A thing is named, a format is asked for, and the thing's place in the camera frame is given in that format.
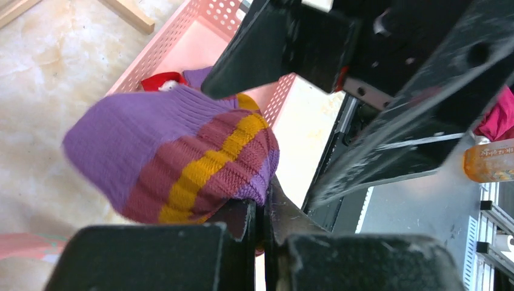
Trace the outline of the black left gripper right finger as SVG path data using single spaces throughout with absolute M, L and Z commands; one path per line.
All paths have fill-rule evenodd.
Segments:
M 451 254 L 424 235 L 335 235 L 272 179 L 264 207 L 267 290 L 464 290 Z

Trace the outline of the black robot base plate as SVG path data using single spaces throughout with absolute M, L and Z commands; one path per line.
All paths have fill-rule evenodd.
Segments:
M 333 124 L 311 185 L 314 185 L 328 166 L 347 151 L 351 140 L 364 123 L 358 117 L 362 103 L 351 95 L 345 95 Z M 305 198 L 302 211 L 322 228 L 333 233 L 359 233 L 364 224 L 373 187 L 357 190 L 339 200 L 315 208 Z

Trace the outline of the pink plastic basket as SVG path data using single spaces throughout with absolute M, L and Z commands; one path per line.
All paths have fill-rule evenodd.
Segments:
M 134 92 L 154 74 L 212 65 L 234 37 L 250 1 L 184 1 L 108 94 Z

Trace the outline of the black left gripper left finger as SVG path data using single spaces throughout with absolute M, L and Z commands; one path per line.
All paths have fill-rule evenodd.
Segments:
M 83 228 L 45 288 L 253 290 L 255 212 L 253 201 L 229 201 L 200 225 Z

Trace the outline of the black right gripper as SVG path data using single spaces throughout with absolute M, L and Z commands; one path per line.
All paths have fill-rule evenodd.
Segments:
M 313 208 L 438 169 L 513 81 L 512 1 L 334 1 L 333 11 L 362 22 L 344 91 L 377 109 L 396 96 L 311 186 Z

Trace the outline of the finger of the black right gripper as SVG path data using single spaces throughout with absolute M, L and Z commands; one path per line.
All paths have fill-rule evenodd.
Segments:
M 342 90 L 362 21 L 301 1 L 253 1 L 201 85 L 221 99 L 295 73 L 326 93 Z

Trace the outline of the purple striped sock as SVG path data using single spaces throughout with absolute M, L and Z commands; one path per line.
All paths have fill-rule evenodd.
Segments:
M 279 163 L 251 98 L 216 101 L 184 85 L 107 96 L 62 145 L 116 212 L 147 224 L 202 223 L 230 199 L 261 206 Z
M 210 73 L 211 69 L 212 66 L 205 67 L 203 69 L 184 70 L 182 72 L 182 76 L 187 81 L 187 84 L 190 87 L 199 90 L 206 76 Z M 234 109 L 244 109 L 261 113 L 261 110 L 257 103 L 251 97 L 244 93 L 238 93 L 226 98 L 222 98 L 218 100 L 218 102 L 224 105 L 228 105 Z

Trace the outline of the red santa sock front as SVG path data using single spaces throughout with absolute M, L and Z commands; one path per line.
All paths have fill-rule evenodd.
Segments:
M 188 85 L 188 83 L 181 73 L 164 72 L 143 79 L 140 85 L 146 92 L 167 92 L 176 85 Z

